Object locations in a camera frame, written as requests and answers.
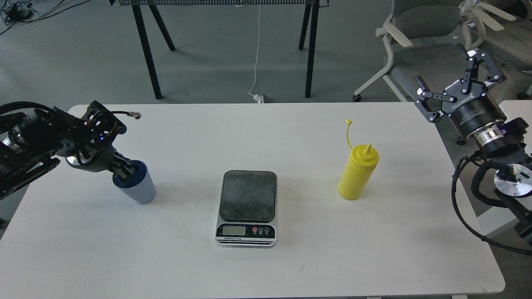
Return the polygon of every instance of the gray floor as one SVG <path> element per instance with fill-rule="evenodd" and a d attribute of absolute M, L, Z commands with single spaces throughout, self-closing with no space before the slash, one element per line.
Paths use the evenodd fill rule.
<path fill-rule="evenodd" d="M 46 11 L 55 3 L 49 0 L 34 8 Z M 391 0 L 336 0 L 320 10 L 313 92 L 306 99 L 307 50 L 297 49 L 303 7 L 262 6 L 255 93 L 267 94 L 274 102 L 350 102 L 353 91 L 383 65 L 384 47 L 374 32 L 390 8 Z M 253 86 L 257 6 L 161 7 L 160 11 L 178 48 L 175 52 L 168 50 L 149 10 L 143 9 L 163 100 L 153 96 L 131 8 L 92 1 L 41 22 L 14 26 L 0 36 L 0 103 L 34 101 L 64 110 L 93 100 L 254 103 L 247 91 Z M 513 78 L 506 99 L 515 99 L 532 76 L 508 66 L 505 70 Z M 494 88 L 494 95 L 500 90 Z M 397 101 L 382 80 L 362 95 L 364 101 Z M 456 146 L 456 133 L 448 123 L 438 128 L 453 161 L 475 150 Z M 0 218 L 10 220 L 24 191 L 0 202 Z M 477 214 L 486 210 L 478 201 L 472 204 Z M 527 247 L 512 231 L 496 239 Z M 531 259 L 497 248 L 493 252 L 506 290 L 470 298 L 531 298 Z"/>

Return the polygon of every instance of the chair armrest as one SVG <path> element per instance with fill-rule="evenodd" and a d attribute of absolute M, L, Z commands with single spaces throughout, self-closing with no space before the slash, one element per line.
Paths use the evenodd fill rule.
<path fill-rule="evenodd" d="M 516 18 L 514 16 L 512 16 L 511 14 L 501 10 L 501 9 L 498 9 L 496 7 L 494 7 L 493 5 L 490 5 L 490 4 L 487 4 L 486 2 L 480 2 L 478 3 L 478 6 L 484 8 L 485 10 L 489 11 L 490 13 L 493 13 L 493 14 L 496 14 L 498 16 L 500 16 L 501 18 L 503 19 L 506 19 L 508 21 L 515 21 Z"/>
<path fill-rule="evenodd" d="M 414 44 L 402 33 L 399 28 L 395 27 L 392 23 L 384 23 L 384 29 L 396 40 L 401 46 L 407 48 L 411 47 Z"/>

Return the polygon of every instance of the bottle nozzle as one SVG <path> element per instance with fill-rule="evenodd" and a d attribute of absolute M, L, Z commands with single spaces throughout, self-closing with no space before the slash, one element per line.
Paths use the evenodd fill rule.
<path fill-rule="evenodd" d="M 364 149 L 364 154 L 369 155 L 369 152 L 371 151 L 371 143 L 368 144 Z"/>

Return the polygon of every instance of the blue cup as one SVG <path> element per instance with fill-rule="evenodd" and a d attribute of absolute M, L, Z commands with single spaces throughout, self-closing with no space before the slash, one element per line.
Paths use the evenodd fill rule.
<path fill-rule="evenodd" d="M 147 204 L 155 198 L 155 186 L 153 186 L 148 167 L 142 161 L 130 160 L 129 162 L 137 168 L 137 171 L 125 182 L 120 181 L 119 177 L 114 174 L 113 184 L 139 204 Z"/>

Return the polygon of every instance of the yellow squeeze bottle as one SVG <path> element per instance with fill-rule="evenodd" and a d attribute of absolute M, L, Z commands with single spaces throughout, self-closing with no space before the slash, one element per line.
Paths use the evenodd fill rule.
<path fill-rule="evenodd" d="M 351 148 L 351 155 L 349 155 L 344 174 L 338 184 L 338 192 L 343 198 L 353 201 L 362 195 L 377 162 L 379 162 L 379 153 L 371 146 L 371 143 L 352 147 L 349 142 L 351 120 L 348 119 L 346 122 L 347 143 Z"/>

